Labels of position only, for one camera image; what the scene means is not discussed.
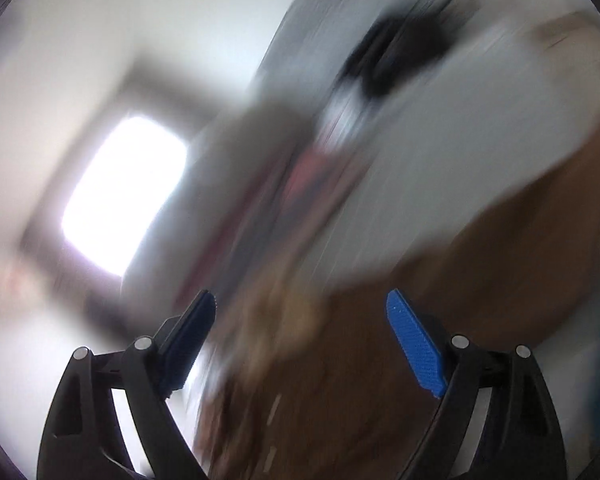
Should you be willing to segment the brown coat with fleece collar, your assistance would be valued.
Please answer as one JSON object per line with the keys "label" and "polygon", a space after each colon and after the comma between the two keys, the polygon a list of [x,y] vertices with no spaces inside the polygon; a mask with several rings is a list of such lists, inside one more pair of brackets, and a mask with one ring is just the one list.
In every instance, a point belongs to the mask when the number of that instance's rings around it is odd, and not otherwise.
{"label": "brown coat with fleece collar", "polygon": [[213,479],[400,474],[437,403],[388,322],[395,289],[487,349],[552,336],[600,274],[600,112],[573,151],[443,240],[329,287],[301,274],[305,255],[270,261],[219,308],[194,440]]}

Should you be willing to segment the stack of folded quilts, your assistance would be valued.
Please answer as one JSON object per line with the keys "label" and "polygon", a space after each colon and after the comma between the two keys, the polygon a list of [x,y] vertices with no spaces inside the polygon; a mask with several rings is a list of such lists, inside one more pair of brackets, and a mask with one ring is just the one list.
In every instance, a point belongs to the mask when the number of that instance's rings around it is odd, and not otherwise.
{"label": "stack of folded quilts", "polygon": [[370,169],[355,151],[285,148],[266,162],[190,268],[176,296],[187,307],[201,289],[226,304],[272,260],[295,262]]}

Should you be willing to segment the grey checked bed cover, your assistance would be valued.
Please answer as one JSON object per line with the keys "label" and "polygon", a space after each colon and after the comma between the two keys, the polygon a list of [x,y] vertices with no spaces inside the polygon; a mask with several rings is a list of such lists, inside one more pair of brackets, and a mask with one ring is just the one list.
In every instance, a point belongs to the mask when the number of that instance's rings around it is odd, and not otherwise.
{"label": "grey checked bed cover", "polygon": [[[259,70],[307,115],[373,22],[440,0],[294,0]],[[455,234],[573,151],[600,112],[600,19],[588,0],[453,0],[452,51],[391,93],[350,145],[360,185],[304,256],[329,287]]]}

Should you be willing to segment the large grey pillow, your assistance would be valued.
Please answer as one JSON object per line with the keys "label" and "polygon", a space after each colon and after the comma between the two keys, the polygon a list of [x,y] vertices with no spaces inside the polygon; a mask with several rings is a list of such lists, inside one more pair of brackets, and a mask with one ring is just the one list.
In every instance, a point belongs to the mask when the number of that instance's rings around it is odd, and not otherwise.
{"label": "large grey pillow", "polygon": [[138,324],[165,318],[230,214],[311,132],[310,118],[266,101],[229,110],[204,127],[122,278],[119,312]]}

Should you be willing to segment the black jacket on bed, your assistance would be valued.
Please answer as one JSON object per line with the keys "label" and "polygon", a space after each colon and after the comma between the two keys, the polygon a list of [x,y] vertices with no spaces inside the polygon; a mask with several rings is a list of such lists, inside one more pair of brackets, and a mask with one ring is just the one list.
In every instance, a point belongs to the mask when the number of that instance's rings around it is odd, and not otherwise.
{"label": "black jacket on bed", "polygon": [[376,100],[441,60],[454,44],[437,13],[392,14],[376,21],[344,62],[339,82],[357,81]]}

